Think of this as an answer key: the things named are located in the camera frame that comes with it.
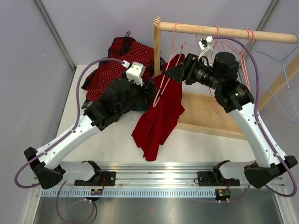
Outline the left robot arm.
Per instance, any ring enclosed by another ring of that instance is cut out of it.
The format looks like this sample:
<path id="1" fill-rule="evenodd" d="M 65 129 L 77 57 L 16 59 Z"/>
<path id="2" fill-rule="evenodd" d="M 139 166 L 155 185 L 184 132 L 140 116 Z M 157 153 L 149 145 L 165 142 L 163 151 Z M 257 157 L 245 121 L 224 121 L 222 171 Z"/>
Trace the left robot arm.
<path id="1" fill-rule="evenodd" d="M 101 184 L 102 171 L 96 162 L 64 162 L 63 159 L 84 141 L 118 121 L 135 103 L 152 104 L 156 94 L 152 80 L 140 86 L 127 78 L 116 79 L 72 127 L 38 149 L 26 149 L 25 157 L 42 189 L 53 188 L 61 181 L 73 181 L 76 186 Z"/>

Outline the navy white plaid skirt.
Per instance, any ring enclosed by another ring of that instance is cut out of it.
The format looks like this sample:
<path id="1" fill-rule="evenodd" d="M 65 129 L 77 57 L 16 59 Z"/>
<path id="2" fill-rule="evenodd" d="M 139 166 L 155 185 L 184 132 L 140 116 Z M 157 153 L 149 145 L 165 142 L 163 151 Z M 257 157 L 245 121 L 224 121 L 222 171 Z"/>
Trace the navy white plaid skirt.
<path id="1" fill-rule="evenodd" d="M 162 57 L 160 57 L 160 71 L 159 71 L 159 74 L 162 73 L 162 70 L 163 70 L 163 67 L 164 67 L 165 64 L 166 64 L 166 61 L 165 61 Z M 83 102 L 83 104 L 82 104 L 82 106 L 81 106 L 81 109 L 86 109 L 86 108 L 89 107 L 92 103 L 93 103 L 92 100 L 86 99 L 86 100 Z"/>

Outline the light blue wire hanger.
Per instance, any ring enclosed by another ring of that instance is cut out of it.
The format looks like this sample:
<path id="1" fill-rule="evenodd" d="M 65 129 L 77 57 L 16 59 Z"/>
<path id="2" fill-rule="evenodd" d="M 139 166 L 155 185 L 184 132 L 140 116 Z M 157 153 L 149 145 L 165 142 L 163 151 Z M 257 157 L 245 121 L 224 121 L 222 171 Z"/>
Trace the light blue wire hanger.
<path id="1" fill-rule="evenodd" d="M 279 77 L 271 84 L 268 85 L 267 82 L 265 81 L 264 77 L 262 74 L 259 72 L 259 78 L 261 78 L 262 82 L 265 84 L 267 87 L 267 91 L 263 94 L 262 97 L 259 98 L 259 104 L 258 104 L 258 110 L 260 111 L 263 107 L 265 107 L 272 99 L 276 101 L 280 109 L 283 111 L 285 116 L 289 119 L 289 121 L 293 124 L 297 124 L 299 122 L 299 112 L 297 107 L 295 106 L 293 102 L 293 94 L 292 94 L 292 89 L 290 87 L 289 81 L 291 79 L 291 73 L 287 72 L 287 67 L 285 65 L 286 60 L 293 54 L 293 52 L 299 47 L 299 44 L 296 43 L 295 47 L 290 50 L 288 54 L 286 54 L 282 59 L 277 59 L 267 53 L 264 53 L 260 50 L 258 50 L 256 47 L 252 46 L 251 49 L 253 49 L 256 53 L 262 54 L 276 62 L 279 62 L 282 67 L 282 74 L 279 75 Z M 276 94 L 279 93 L 282 88 L 287 87 L 287 91 L 289 94 L 289 105 L 292 107 L 292 109 L 295 112 L 295 119 L 293 119 L 290 114 L 287 112 L 287 110 L 282 106 L 280 101 L 278 100 Z"/>

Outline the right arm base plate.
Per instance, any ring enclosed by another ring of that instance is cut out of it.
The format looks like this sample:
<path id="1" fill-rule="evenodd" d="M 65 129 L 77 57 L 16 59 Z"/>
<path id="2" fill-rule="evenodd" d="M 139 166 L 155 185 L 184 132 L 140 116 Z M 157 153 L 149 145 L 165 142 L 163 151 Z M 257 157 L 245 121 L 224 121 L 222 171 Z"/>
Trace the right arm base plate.
<path id="1" fill-rule="evenodd" d="M 222 186 L 213 176 L 212 171 L 197 172 L 198 185 L 201 187 Z"/>

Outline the plain red skirt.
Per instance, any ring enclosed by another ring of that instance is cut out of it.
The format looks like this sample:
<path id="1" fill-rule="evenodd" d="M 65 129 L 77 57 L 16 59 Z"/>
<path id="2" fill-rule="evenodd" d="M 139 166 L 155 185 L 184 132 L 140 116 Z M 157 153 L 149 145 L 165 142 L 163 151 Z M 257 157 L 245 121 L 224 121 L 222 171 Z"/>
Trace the plain red skirt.
<path id="1" fill-rule="evenodd" d="M 169 69 L 175 67 L 179 54 L 175 55 L 170 62 Z M 182 54 L 178 63 L 185 59 Z M 160 86 L 167 64 L 164 65 L 162 73 L 153 81 L 156 87 Z M 157 106 L 150 107 L 137 122 L 132 132 L 132 137 L 143 151 L 146 161 L 155 161 L 159 146 L 163 145 L 170 133 L 176 127 L 179 116 L 185 111 L 182 102 L 182 84 L 170 79 Z"/>

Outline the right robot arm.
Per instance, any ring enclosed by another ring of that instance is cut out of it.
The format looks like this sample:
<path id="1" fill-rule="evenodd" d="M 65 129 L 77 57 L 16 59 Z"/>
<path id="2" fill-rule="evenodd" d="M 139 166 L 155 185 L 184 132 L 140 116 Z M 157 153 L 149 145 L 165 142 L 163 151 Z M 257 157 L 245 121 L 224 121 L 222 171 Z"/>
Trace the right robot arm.
<path id="1" fill-rule="evenodd" d="M 217 103 L 223 107 L 242 130 L 255 160 L 248 163 L 223 161 L 213 167 L 212 180 L 223 185 L 228 179 L 245 179 L 259 189 L 279 177 L 298 161 L 286 155 L 276 144 L 259 113 L 246 85 L 237 80 L 239 63 L 229 52 L 215 55 L 212 66 L 204 64 L 207 57 L 188 54 L 186 59 L 165 75 L 177 82 L 200 83 L 214 89 Z"/>

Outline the pink hanger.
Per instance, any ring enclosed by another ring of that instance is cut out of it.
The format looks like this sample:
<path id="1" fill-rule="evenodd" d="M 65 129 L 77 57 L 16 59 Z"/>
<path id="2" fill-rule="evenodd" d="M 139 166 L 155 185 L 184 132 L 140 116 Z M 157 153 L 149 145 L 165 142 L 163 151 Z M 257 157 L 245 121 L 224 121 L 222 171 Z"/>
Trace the pink hanger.
<path id="1" fill-rule="evenodd" d="M 183 51 L 184 51 L 184 48 L 185 48 L 185 45 L 186 45 L 186 42 L 184 42 L 180 47 L 175 48 L 175 31 L 176 31 L 176 27 L 177 27 L 178 24 L 179 24 L 179 22 L 175 23 L 174 29 L 173 29 L 173 32 L 172 32 L 172 51 L 171 51 L 171 55 L 170 55 L 169 61 L 167 63 L 165 72 L 169 69 L 171 59 L 173 58 L 172 57 L 173 53 L 176 52 L 178 49 L 180 49 L 179 57 L 178 57 L 178 59 L 176 61 L 176 64 L 175 64 L 175 65 L 177 65 L 180 58 L 181 58 L 181 55 L 183 54 Z M 153 102 L 153 107 L 154 108 L 157 106 L 157 104 L 158 104 L 161 96 L 163 95 L 169 81 L 170 81 L 170 78 L 167 77 L 166 75 L 163 75 L 161 83 L 160 83 L 160 87 L 158 88 L 158 92 L 157 92 L 156 97 L 155 97 L 154 102 Z"/>
<path id="2" fill-rule="evenodd" d="M 221 51 L 221 48 L 222 48 L 222 51 L 228 51 L 228 49 L 230 49 L 236 55 L 240 54 L 240 51 L 237 49 L 237 47 L 232 42 L 223 40 L 223 39 L 216 40 L 213 48 L 216 48 L 219 52 Z M 219 104 L 216 102 L 216 99 L 215 99 L 214 93 L 212 92 L 212 89 L 209 87 L 208 90 L 209 90 L 209 94 L 210 94 L 210 97 L 212 100 L 214 112 L 218 113 L 219 112 Z"/>
<path id="3" fill-rule="evenodd" d="M 213 58 L 213 52 L 216 48 L 219 52 L 226 52 L 226 48 L 230 49 L 231 52 L 235 52 L 234 46 L 228 40 L 217 39 L 215 40 L 211 35 L 206 38 L 201 38 L 199 34 L 196 34 L 197 48 L 199 56 L 205 56 L 207 58 Z"/>
<path id="4" fill-rule="evenodd" d="M 254 30 L 248 28 L 245 28 L 244 30 L 246 30 L 248 33 L 248 41 L 245 46 L 247 47 L 247 49 L 250 49 L 255 42 Z M 247 54 L 248 54 L 247 51 L 244 49 L 240 52 L 240 62 L 241 62 L 241 68 L 244 74 L 246 86 L 250 90 L 249 77 L 248 77 L 247 66 L 245 62 L 246 61 L 245 57 L 247 56 Z"/>

